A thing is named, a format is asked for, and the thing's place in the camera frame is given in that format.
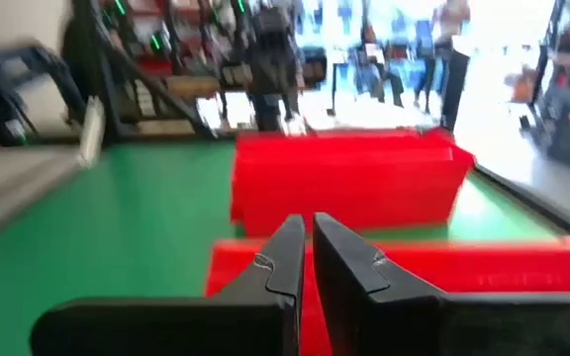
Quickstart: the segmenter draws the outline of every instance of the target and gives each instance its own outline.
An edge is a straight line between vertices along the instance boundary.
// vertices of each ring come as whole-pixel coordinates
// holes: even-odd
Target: red bin
[[[248,236],[319,212],[355,229],[445,223],[473,163],[440,132],[242,136],[231,219]]]

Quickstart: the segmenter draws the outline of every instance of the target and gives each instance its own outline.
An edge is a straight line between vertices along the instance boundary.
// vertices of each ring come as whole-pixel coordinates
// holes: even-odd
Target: gray panel
[[[71,147],[0,150],[0,223],[79,169],[78,149]]]

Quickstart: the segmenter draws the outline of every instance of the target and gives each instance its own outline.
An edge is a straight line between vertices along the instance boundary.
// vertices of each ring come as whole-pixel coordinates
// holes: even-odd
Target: green conveyor belt
[[[0,355],[28,355],[33,321],[76,297],[199,296],[232,237],[232,143],[122,146],[0,231]],[[448,227],[376,238],[539,239],[548,222],[470,177]]]

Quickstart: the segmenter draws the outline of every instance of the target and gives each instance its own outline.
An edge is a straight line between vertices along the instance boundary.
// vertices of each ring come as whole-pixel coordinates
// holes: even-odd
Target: jeans
[[[358,68],[355,74],[355,88],[358,94],[363,93],[366,88],[371,97],[377,98],[380,102],[384,101],[384,86],[378,66],[371,63]]]
[[[435,57],[426,57],[424,59],[426,65],[426,73],[420,80],[419,84],[415,88],[415,99],[417,100],[422,93],[426,94],[426,111],[429,112],[429,99],[430,90],[432,89],[432,82],[434,81],[434,71],[436,69],[436,59],[441,58],[443,68],[442,68],[442,78],[441,86],[445,85],[445,78],[447,77],[448,61],[452,53],[452,41],[444,42],[441,44],[434,45]]]
[[[278,132],[280,126],[278,117],[281,115],[280,102],[285,103],[285,122],[293,118],[294,113],[298,114],[298,89],[292,88],[284,95],[248,95],[248,99],[254,106],[256,126],[260,132]]]

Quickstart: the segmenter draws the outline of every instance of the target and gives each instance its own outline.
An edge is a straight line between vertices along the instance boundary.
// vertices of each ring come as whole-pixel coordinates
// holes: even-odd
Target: red object
[[[167,76],[172,74],[172,68],[168,59],[144,55],[138,58],[138,64],[148,74]]]
[[[392,44],[389,48],[391,59],[408,59],[408,47],[402,44]]]
[[[215,243],[206,294],[218,293],[258,252],[260,240]],[[404,268],[446,292],[570,292],[570,236],[542,242],[380,242]],[[316,287],[310,245],[305,250],[301,355],[332,355]]]
[[[237,141],[231,219],[269,236],[290,214],[351,228],[444,223],[474,157],[442,131],[250,134]]]
[[[175,16],[177,16],[178,19],[181,19],[182,22],[184,23],[188,23],[189,25],[192,26],[199,26],[199,24],[201,23],[201,17],[199,14],[199,1],[202,1],[204,4],[204,10],[205,10],[205,17],[207,20],[210,19],[210,17],[213,15],[213,11],[212,8],[210,7],[210,1],[205,1],[205,0],[193,0],[190,3],[190,6],[182,6],[179,7],[177,5],[173,5],[175,8]],[[135,11],[134,15],[135,16],[151,16],[151,15],[156,15],[159,17],[162,17],[166,8],[165,5],[165,1],[164,0],[154,0],[155,3],[155,10],[145,10],[145,11]]]
[[[210,41],[202,42],[201,36],[182,38],[179,45],[179,58],[184,66],[187,65],[187,60],[199,57],[201,51],[208,58],[214,57],[212,43]]]

